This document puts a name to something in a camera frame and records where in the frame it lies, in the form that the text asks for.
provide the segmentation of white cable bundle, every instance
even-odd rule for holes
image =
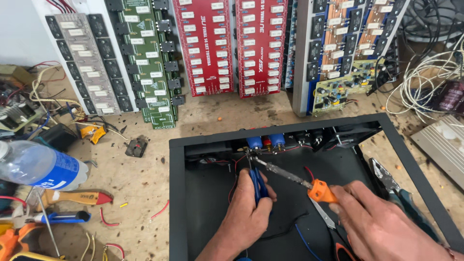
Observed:
[[[461,75],[461,65],[457,64],[454,61],[451,61],[453,58],[453,53],[455,52],[456,48],[460,46],[460,52],[464,56],[464,50],[463,50],[463,45],[464,45],[464,34],[461,36],[459,39],[458,43],[456,46],[453,48],[453,51],[449,52],[442,52],[439,54],[436,54],[434,56],[431,56],[429,58],[424,59],[416,68],[414,69],[409,69],[411,66],[411,62],[408,63],[406,72],[403,78],[403,82],[396,87],[388,96],[387,103],[386,103],[386,110],[389,113],[392,114],[401,114],[404,112],[407,112],[411,109],[416,111],[417,116],[420,118],[420,120],[424,123],[426,123],[421,115],[434,119],[433,117],[427,115],[425,112],[420,111],[420,109],[426,109],[428,112],[438,112],[438,113],[447,113],[445,111],[434,111],[429,108],[424,107],[421,104],[427,104],[431,98],[433,97],[434,92],[446,81],[446,80],[453,80],[456,78],[459,78]],[[430,69],[438,69],[437,75],[428,78],[423,76],[422,74]],[[411,85],[414,80],[419,81],[419,85],[416,89],[416,92],[412,94],[411,92]],[[425,95],[422,98],[420,97],[421,92],[424,90],[431,90],[427,95]],[[392,95],[395,93],[395,91],[399,91],[401,95],[401,101],[402,104],[406,107],[403,111],[399,112],[393,112],[388,109],[388,102],[390,101],[390,98]]]

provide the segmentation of hand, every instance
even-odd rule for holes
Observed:
[[[267,184],[266,176],[259,173],[269,197],[261,198],[256,206],[249,169],[241,170],[226,217],[196,260],[232,260],[266,231],[272,202],[277,201],[277,194]]]
[[[448,251],[416,226],[395,204],[374,195],[362,182],[330,190],[353,251],[364,261],[451,260]]]

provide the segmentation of red circuit board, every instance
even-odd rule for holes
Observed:
[[[233,91],[229,0],[173,0],[193,97]]]
[[[240,98],[280,92],[287,2],[236,1]]]

